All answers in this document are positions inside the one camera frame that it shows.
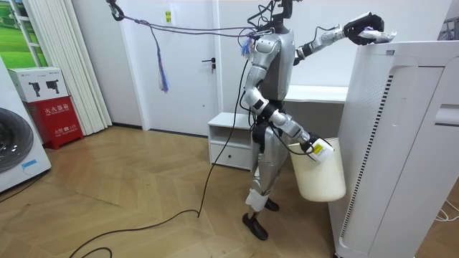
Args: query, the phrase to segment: white curtain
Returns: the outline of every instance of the white curtain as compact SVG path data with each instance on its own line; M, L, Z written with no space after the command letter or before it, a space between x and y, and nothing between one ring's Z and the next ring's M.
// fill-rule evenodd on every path
M62 70L83 134L112 125L71 1L23 2L48 65Z

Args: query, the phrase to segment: label sticker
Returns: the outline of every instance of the label sticker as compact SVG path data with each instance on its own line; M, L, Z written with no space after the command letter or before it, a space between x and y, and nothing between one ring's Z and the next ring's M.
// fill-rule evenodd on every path
M322 149L323 149L322 145L318 144L318 145L314 146L314 154L317 155L319 152L322 151Z
M166 22L171 23L172 18L171 18L171 11L166 11Z
M34 165L35 163L37 163L37 160L32 160L32 161L23 163L21 166L22 166L22 168L26 168L26 167Z

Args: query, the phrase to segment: white plastic bucket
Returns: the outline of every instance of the white plastic bucket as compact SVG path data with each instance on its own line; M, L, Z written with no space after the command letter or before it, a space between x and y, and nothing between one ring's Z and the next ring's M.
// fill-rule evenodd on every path
M323 163L318 163L306 155L290 154L301 196L309 201L336 201L346 194L339 140L326 140L335 151ZM290 145L290 149L297 153L303 152L299 143Z

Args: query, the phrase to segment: black robot shoe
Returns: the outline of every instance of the black robot shoe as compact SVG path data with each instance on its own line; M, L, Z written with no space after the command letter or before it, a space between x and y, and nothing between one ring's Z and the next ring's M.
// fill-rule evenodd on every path
M263 228L260 223L258 223L258 220L255 219L249 219L249 214L244 214L242 217L242 222L244 222L245 226L247 226L250 229L250 232L254 236L256 236L259 240L265 241L268 239L268 232Z
M279 205L269 198L266 201L265 208L270 211L279 211Z

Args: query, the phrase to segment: cabinet drawer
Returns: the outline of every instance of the cabinet drawer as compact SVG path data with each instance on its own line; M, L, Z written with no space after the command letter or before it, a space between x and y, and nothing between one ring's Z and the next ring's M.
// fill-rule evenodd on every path
M215 159L217 159L220 151L222 151L222 148L223 145L210 145L210 157L212 163L215 162ZM252 154L248 149L227 146L218 159L217 164L250 170L251 155Z

